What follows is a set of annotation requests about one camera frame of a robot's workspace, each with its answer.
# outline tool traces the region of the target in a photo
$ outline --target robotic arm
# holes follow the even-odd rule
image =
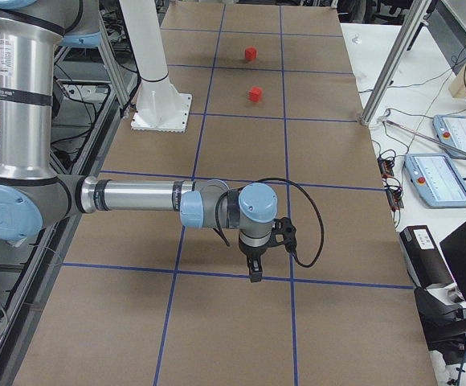
[[[290,219],[276,219],[270,186],[98,181],[51,169],[55,46],[98,45],[98,13],[97,0],[0,0],[0,239],[21,240],[80,213],[178,211],[184,226],[217,228],[224,240],[222,228],[239,229],[251,281],[260,281],[267,248],[296,248],[296,229]]]

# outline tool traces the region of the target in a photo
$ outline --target metal frame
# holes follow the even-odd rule
[[[374,91],[370,94],[369,100],[363,109],[363,113],[359,117],[359,121],[362,125],[368,126],[376,114],[376,110],[385,96],[385,92],[397,71],[399,63],[401,62],[403,53],[410,46],[411,40],[423,21],[430,3],[431,0],[414,0],[411,5],[410,13],[399,30],[394,46],[392,46],[390,54],[388,55],[388,58],[383,65],[383,69],[379,74],[379,78],[374,85]]]

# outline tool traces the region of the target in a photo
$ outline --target blue tape line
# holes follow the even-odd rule
[[[347,287],[366,287],[366,288],[387,288],[390,290],[412,290],[412,285],[396,285],[396,284],[377,284],[377,283],[359,283],[356,281],[330,281],[330,280],[315,280],[315,279],[300,279],[295,278],[295,283],[308,284],[324,284],[324,285],[342,285]]]
[[[205,124],[206,124],[206,112],[208,111],[208,104],[210,103],[211,85],[212,85],[213,80],[214,80],[215,64],[217,63],[217,53],[219,52],[220,34],[221,34],[221,30],[223,29],[225,12],[226,12],[226,4],[224,4],[224,7],[223,7],[223,15],[222,15],[222,18],[220,19],[219,34],[217,36],[217,43],[215,44],[214,61],[213,61],[212,68],[211,68],[210,83],[208,84],[208,91],[207,91],[207,94],[206,94],[206,102],[205,102],[205,105],[204,105],[204,114],[203,114],[203,118],[202,118],[202,122],[201,122],[201,131],[199,132],[198,148],[197,148],[197,152],[196,152],[196,155],[195,155],[194,167],[192,168],[192,177],[195,176],[195,171],[198,168],[199,154],[200,154],[200,151],[201,151],[201,143],[202,143],[202,135],[204,134],[204,127],[205,127]]]
[[[263,117],[260,115],[234,115],[234,114],[214,114],[214,113],[205,113],[204,115],[208,117],[272,119],[272,120],[278,120],[278,121],[283,120],[283,117]]]
[[[183,68],[216,68],[219,70],[237,70],[237,71],[267,71],[279,72],[281,69],[277,68],[245,68],[245,67],[227,67],[227,66],[203,66],[193,64],[167,64],[168,67],[183,67]],[[339,72],[339,71],[319,71],[319,70],[283,70],[284,72],[296,72],[303,74],[331,74],[331,75],[351,75],[352,72]]]
[[[287,118],[289,121],[309,121],[309,122],[339,122],[339,123],[357,123],[356,119],[329,119],[329,118]]]
[[[352,75],[352,72],[339,72],[339,71],[318,71],[318,70],[284,70],[285,72],[297,72],[302,74],[332,74],[332,75]]]
[[[212,66],[202,66],[193,64],[167,64],[167,67],[184,67],[184,68],[212,68]]]
[[[280,6],[280,44],[281,44],[281,86],[283,89],[283,118],[284,118],[284,163],[286,179],[290,179],[290,166],[288,156],[288,132],[287,132],[287,107],[286,107],[286,93],[284,83],[284,43],[283,43],[283,10]],[[290,205],[290,186],[286,184],[287,188],[287,212],[288,217],[292,217],[292,206]],[[294,373],[294,386],[299,386],[299,364],[297,355],[297,323],[296,323],[296,294],[294,286],[294,264],[293,259],[288,255],[288,264],[290,272],[290,308],[292,319],[292,359],[293,359],[293,373]]]
[[[273,119],[283,121],[308,121],[308,122],[337,122],[337,123],[357,123],[355,119],[329,119],[329,118],[284,118],[284,117],[264,117],[260,115],[236,115],[236,114],[216,114],[216,113],[194,113],[205,117],[228,117],[228,118],[251,118],[251,119]]]
[[[64,262],[63,266],[75,267],[75,268],[89,268],[89,269],[111,269],[119,271],[139,271],[148,273],[168,273],[168,274],[181,274],[181,275],[192,275],[192,276],[208,276],[208,277],[230,277],[237,279],[248,279],[248,275],[238,275],[234,273],[217,273],[217,272],[204,272],[204,271],[189,271],[179,269],[160,269],[150,267],[135,267],[127,265],[104,265],[104,264],[89,264],[89,263],[76,263],[76,262]],[[378,284],[378,283],[361,283],[357,281],[332,281],[332,280],[318,280],[318,279],[301,279],[301,278],[289,278],[289,277],[277,277],[277,276],[264,276],[264,280],[269,281],[294,281],[295,283],[305,284],[318,284],[318,285],[339,285],[348,287],[364,287],[364,288],[387,288],[390,290],[412,290],[412,285],[397,285],[397,284]]]
[[[177,276],[178,276],[178,266],[179,266],[179,261],[181,259],[181,255],[182,255],[183,239],[184,238],[185,238],[185,227],[182,228],[182,234],[179,237],[178,257],[176,257],[176,264],[174,265],[174,271],[173,271],[173,275],[172,275],[172,283],[170,284],[169,301],[167,302],[166,319],[163,322],[163,332],[161,333],[160,350],[158,351],[158,360],[157,360],[157,363],[156,363],[156,371],[154,373],[153,386],[158,385],[158,378],[160,376],[161,360],[163,359],[163,349],[164,349],[164,347],[166,345],[167,330],[169,329],[170,311],[172,310],[172,301],[174,299],[174,289],[176,288],[176,279],[177,279]]]
[[[282,32],[254,32],[254,31],[228,31],[228,30],[202,30],[192,28],[160,28],[162,31],[188,31],[188,32],[222,32],[228,34],[251,34],[251,35],[283,35],[283,36],[316,36],[320,38],[343,38],[342,35],[324,35],[324,34],[289,34]]]
[[[188,175],[159,175],[156,173],[141,173],[136,171],[102,170],[100,173],[108,173],[111,175],[140,175],[142,177],[167,177],[170,179],[192,179],[192,177]]]
[[[219,32],[218,30],[203,30],[199,28],[160,28],[162,31],[184,31],[184,32]]]
[[[283,36],[316,36],[317,38],[343,38],[342,35],[323,35],[323,34],[289,34],[284,33]]]
[[[160,269],[160,268],[147,268],[147,267],[128,267],[123,265],[103,265],[103,264],[89,264],[89,263],[71,263],[64,262],[63,266],[78,267],[78,268],[97,268],[97,269],[113,269],[120,271],[140,271],[152,273],[173,273],[173,269]]]

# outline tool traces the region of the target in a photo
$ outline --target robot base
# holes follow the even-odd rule
[[[158,84],[142,85],[132,129],[184,132],[192,96],[180,94],[169,82],[156,86]]]

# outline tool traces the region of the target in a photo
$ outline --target white table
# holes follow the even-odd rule
[[[345,44],[349,52],[349,58],[356,76],[358,91],[374,87],[383,64],[399,32],[399,27],[362,24],[342,24]],[[422,84],[448,70],[452,64],[448,63],[426,28],[420,33],[411,51],[407,51],[394,75],[394,86],[408,84]],[[390,139],[385,135],[384,128],[377,122],[389,107],[412,114],[427,114],[432,117],[436,114],[447,114],[466,109],[466,100],[454,99],[448,91],[448,86],[455,78],[452,72],[446,72],[438,79],[427,82],[424,85],[408,88],[389,88],[380,104],[374,119],[370,123],[372,138],[377,141],[382,151],[394,149],[397,154],[404,154],[406,147]],[[370,92],[362,92],[360,97],[364,105]],[[428,111],[430,103],[435,102]],[[392,111],[390,118],[401,125],[411,129],[419,129],[420,133],[434,137],[432,120],[421,117],[409,117]],[[411,134],[387,125],[387,132],[399,140],[409,143]],[[374,144],[376,154],[378,145]],[[421,138],[415,138],[411,144],[411,153],[438,153],[442,150],[434,143]],[[456,160],[458,171],[466,177],[466,161]],[[415,188],[411,185],[406,174],[402,173],[403,157],[396,159],[394,172],[403,183],[403,203],[405,208],[401,211],[401,220],[397,231],[409,225],[426,224],[435,241],[439,243],[445,236],[460,226],[466,220],[466,208],[460,209],[430,209],[421,201]],[[445,291],[437,291],[438,297],[443,297]],[[456,375],[456,366],[449,366],[452,376]],[[462,377],[462,385],[466,386],[466,373]]]

